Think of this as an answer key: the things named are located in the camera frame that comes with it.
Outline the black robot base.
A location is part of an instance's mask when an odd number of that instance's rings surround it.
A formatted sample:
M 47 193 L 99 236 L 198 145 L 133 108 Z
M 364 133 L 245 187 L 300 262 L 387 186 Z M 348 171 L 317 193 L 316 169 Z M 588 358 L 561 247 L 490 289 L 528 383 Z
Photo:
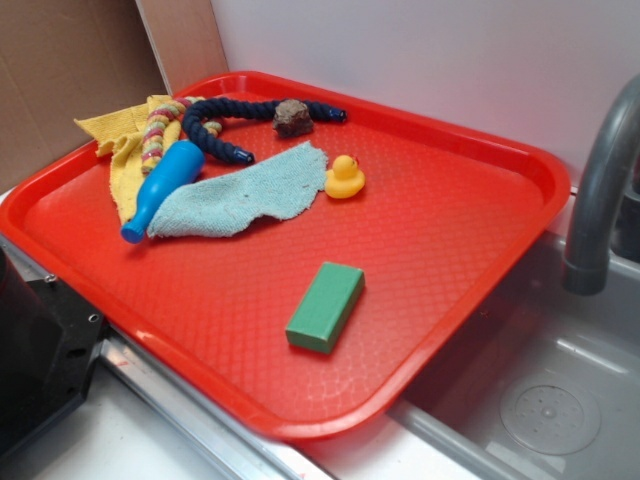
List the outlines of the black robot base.
M 22 278 L 1 253 L 1 458 L 87 398 L 107 322 L 62 280 Z

